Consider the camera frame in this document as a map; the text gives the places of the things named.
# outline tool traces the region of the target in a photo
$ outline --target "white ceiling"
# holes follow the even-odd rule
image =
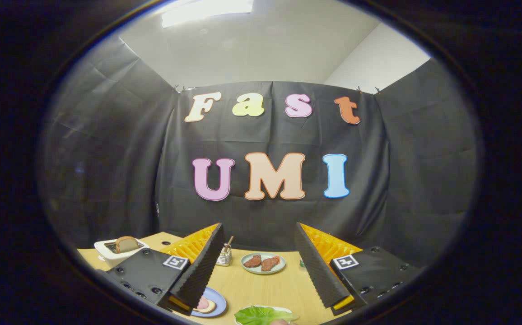
[[[336,0],[255,0],[250,14],[172,27],[159,14],[131,23],[121,39],[171,85],[244,81],[324,83],[379,24]]]

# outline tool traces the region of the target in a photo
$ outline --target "black curtain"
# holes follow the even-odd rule
[[[478,126],[471,101],[438,62],[428,62],[375,95],[389,138],[384,218],[371,243],[423,266],[445,249],[470,208]]]
[[[59,87],[42,133],[40,192],[77,247],[156,232],[154,176],[177,92],[112,37]]]
[[[201,121],[184,121],[193,96],[220,91]],[[235,116],[232,107],[240,95],[263,95],[261,116]],[[306,94],[311,99],[309,117],[288,117],[285,98]],[[360,123],[346,123],[334,100],[348,96],[358,105],[354,114]],[[185,236],[223,222],[227,236],[235,236],[235,247],[293,251],[296,222],[319,228],[346,241],[355,241],[382,212],[387,191],[387,137],[373,95],[355,90],[297,82],[240,82],[183,91],[165,132],[157,177],[160,210],[159,229]],[[249,163],[245,155],[267,154],[277,169],[285,154],[302,153],[300,200],[268,195],[260,201],[244,197],[249,190]],[[345,185],[350,194],[327,198],[326,154],[345,154]],[[195,192],[195,158],[208,158],[209,187],[219,186],[218,158],[235,161],[231,188],[222,201],[207,201]]]

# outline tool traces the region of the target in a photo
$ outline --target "white plate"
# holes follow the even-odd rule
[[[281,307],[260,306],[260,305],[255,305],[255,307],[267,307],[267,308],[273,308],[273,309],[275,309],[276,311],[280,311],[280,312],[293,313],[292,311],[288,310],[287,308],[281,308]],[[237,319],[235,319],[235,324],[237,324],[237,325],[243,325],[243,324],[239,323],[239,322],[237,321]]]
[[[251,273],[255,273],[255,274],[273,274],[273,273],[277,273],[279,271],[281,271],[284,267],[285,267],[285,259],[282,257],[282,256],[279,256],[279,264],[275,265],[271,271],[261,271],[261,265],[258,266],[258,267],[252,267],[252,268],[248,268],[248,267],[245,267],[245,263],[247,261],[249,261],[250,259],[253,258],[253,255],[261,255],[261,261],[264,261],[265,259],[270,259],[271,257],[274,257],[274,256],[279,256],[277,254],[273,254],[273,253],[261,253],[261,252],[257,252],[257,253],[251,253],[251,254],[247,254],[243,257],[241,257],[241,266],[246,269],[247,271],[251,272]]]

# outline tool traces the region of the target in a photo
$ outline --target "wooden table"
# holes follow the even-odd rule
[[[174,243],[180,237],[160,232],[141,240],[156,251],[163,249],[164,241]],[[234,324],[234,313],[251,305],[276,306],[291,310],[299,315],[294,321],[298,325],[316,325],[334,318],[329,308],[324,308],[315,290],[307,270],[299,266],[300,256],[297,251],[279,251],[286,266],[280,272],[270,275],[257,275],[246,271],[240,263],[241,257],[254,251],[232,249],[233,261],[228,267],[215,266],[207,286],[222,294],[227,301],[227,309],[217,317],[201,318],[182,317],[204,325]],[[79,249],[82,257],[95,269],[108,271],[110,266],[98,258],[96,249]]]

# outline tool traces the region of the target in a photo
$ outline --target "grey plate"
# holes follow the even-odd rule
[[[261,255],[261,261],[263,261],[264,259],[270,259],[271,257],[274,257],[274,256],[279,256],[280,258],[280,262],[279,264],[275,265],[271,271],[261,271],[261,265],[258,266],[258,267],[252,267],[252,268],[248,268],[248,267],[245,267],[245,262],[249,261],[250,259],[253,258],[253,255]],[[273,253],[251,253],[251,254],[247,254],[243,257],[241,257],[241,266],[246,269],[247,271],[251,272],[251,273],[255,273],[255,274],[273,274],[273,273],[277,273],[279,271],[281,271],[284,267],[285,267],[285,259],[280,256],[280,255],[277,255],[277,254],[273,254]]]

